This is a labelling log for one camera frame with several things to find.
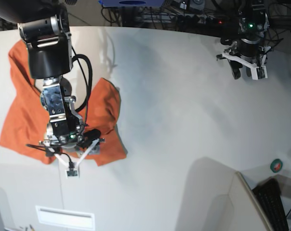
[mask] robotic arm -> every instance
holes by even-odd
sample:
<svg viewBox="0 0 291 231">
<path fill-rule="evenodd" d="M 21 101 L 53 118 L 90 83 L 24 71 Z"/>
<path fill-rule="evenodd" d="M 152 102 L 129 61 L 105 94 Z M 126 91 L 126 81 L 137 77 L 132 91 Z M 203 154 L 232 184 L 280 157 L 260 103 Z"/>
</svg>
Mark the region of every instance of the robotic arm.
<svg viewBox="0 0 291 231">
<path fill-rule="evenodd" d="M 80 162 L 88 154 L 99 150 L 101 133 L 94 129 L 84 132 L 86 121 L 78 114 L 85 106 L 91 92 L 92 69 L 85 55 L 72 57 L 71 34 L 68 14 L 64 4 L 58 0 L 0 0 L 0 17 L 18 23 L 20 36 L 28 50 L 31 77 L 43 79 L 40 101 L 49 113 L 49 123 L 43 141 L 32 148 L 44 148 L 46 156 L 56 156 L 67 167 L 67 176 L 78 176 Z M 75 109 L 75 96 L 63 75 L 70 72 L 73 61 L 81 58 L 89 66 L 89 87 L 87 97 Z M 77 152 L 78 163 L 69 158 L 66 163 L 61 157 L 61 149 Z"/>
</svg>

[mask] orange cloth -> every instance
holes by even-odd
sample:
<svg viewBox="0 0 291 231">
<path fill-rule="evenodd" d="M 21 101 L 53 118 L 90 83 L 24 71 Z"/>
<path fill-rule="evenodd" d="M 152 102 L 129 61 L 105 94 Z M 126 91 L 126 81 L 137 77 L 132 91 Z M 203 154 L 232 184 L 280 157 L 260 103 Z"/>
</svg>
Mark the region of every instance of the orange cloth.
<svg viewBox="0 0 291 231">
<path fill-rule="evenodd" d="M 9 52 L 11 78 L 16 88 L 14 99 L 6 116 L 0 145 L 12 149 L 44 164 L 50 164 L 55 157 L 46 157 L 45 153 L 25 145 L 38 144 L 46 132 L 49 121 L 48 112 L 40 104 L 39 91 L 34 87 L 30 77 L 28 55 L 25 44 L 17 42 Z M 114 130 L 120 110 L 120 96 L 115 87 L 101 78 L 94 87 L 89 99 L 89 112 L 86 131 L 94 128 L 101 131 L 101 138 L 106 142 L 100 144 L 99 155 L 89 155 L 86 159 L 94 159 L 98 166 L 115 160 L 126 158 L 116 131 Z M 84 117 L 85 108 L 80 112 Z"/>
</svg>

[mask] white table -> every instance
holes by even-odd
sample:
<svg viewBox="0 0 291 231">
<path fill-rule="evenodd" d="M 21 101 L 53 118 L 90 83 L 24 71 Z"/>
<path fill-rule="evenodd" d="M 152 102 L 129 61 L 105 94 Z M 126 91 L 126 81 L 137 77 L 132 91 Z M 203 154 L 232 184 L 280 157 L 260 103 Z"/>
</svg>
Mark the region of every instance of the white table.
<svg viewBox="0 0 291 231">
<path fill-rule="evenodd" d="M 118 132 L 127 159 L 81 165 L 80 179 L 0 147 L 0 209 L 7 226 L 40 225 L 35 205 L 91 212 L 98 231 L 202 230 L 211 202 L 228 192 L 235 170 L 253 187 L 284 162 L 291 179 L 291 56 L 269 55 L 269 79 L 234 80 L 216 61 L 218 38 L 170 31 L 73 27 L 93 82 L 120 89 Z M 17 31 L 0 32 L 0 131 L 15 97 L 7 53 Z M 77 65 L 68 74 L 79 102 Z M 285 199 L 286 209 L 291 201 Z"/>
</svg>

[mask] white tabletop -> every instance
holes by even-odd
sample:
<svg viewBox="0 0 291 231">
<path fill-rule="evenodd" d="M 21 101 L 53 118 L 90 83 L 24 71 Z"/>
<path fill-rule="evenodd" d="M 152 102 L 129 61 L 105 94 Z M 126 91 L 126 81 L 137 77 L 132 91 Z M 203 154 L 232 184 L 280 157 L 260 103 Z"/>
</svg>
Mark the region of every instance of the white tabletop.
<svg viewBox="0 0 291 231">
<path fill-rule="evenodd" d="M 228 62 L 216 61 L 225 49 L 218 38 L 71 30 L 75 50 L 92 62 L 93 82 L 103 77 L 119 88 L 117 124 L 127 158 L 102 167 L 87 160 L 80 179 L 67 180 L 58 162 L 45 166 L 0 147 L 6 225 L 54 230 L 38 224 L 34 206 L 41 205 L 94 213 L 98 231 L 202 230 L 235 170 L 254 186 L 273 175 L 269 165 L 280 158 L 280 174 L 291 179 L 291 56 L 271 53 L 268 79 L 234 80 Z M 15 97 L 7 54 L 18 39 L 17 31 L 0 32 L 0 131 Z M 80 103 L 85 90 L 77 65 L 67 78 Z"/>
</svg>

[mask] orange towel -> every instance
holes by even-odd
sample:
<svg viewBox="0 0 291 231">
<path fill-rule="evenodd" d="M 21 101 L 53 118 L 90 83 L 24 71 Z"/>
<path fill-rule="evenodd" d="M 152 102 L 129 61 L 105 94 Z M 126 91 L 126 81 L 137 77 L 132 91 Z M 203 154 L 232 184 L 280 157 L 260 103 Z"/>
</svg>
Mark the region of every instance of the orange towel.
<svg viewBox="0 0 291 231">
<path fill-rule="evenodd" d="M 11 78 L 16 88 L 14 99 L 6 116 L 0 145 L 12 149 L 44 164 L 50 164 L 55 157 L 46 157 L 45 152 L 35 150 L 25 145 L 38 145 L 46 132 L 49 121 L 48 112 L 40 104 L 39 91 L 34 87 L 34 80 L 30 77 L 28 55 L 25 44 L 17 42 L 9 52 L 11 64 Z M 115 160 L 126 158 L 114 127 L 120 110 L 120 96 L 115 87 L 101 78 L 94 87 L 89 99 L 89 112 L 86 131 L 94 128 L 101 131 L 101 138 L 105 143 L 100 144 L 99 155 L 89 155 L 86 159 L 94 159 L 98 166 Z M 85 109 L 80 112 L 84 117 Z"/>
</svg>

